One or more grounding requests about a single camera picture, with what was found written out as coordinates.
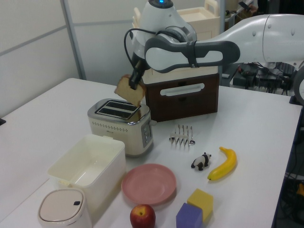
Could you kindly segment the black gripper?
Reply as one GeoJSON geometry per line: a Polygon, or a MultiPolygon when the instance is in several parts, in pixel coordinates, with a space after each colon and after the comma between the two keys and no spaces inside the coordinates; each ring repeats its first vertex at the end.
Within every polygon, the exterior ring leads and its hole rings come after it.
{"type": "Polygon", "coordinates": [[[133,53],[131,62],[135,70],[133,70],[129,77],[129,86],[131,89],[136,90],[136,83],[140,82],[143,72],[145,71],[145,59],[133,53]]]}

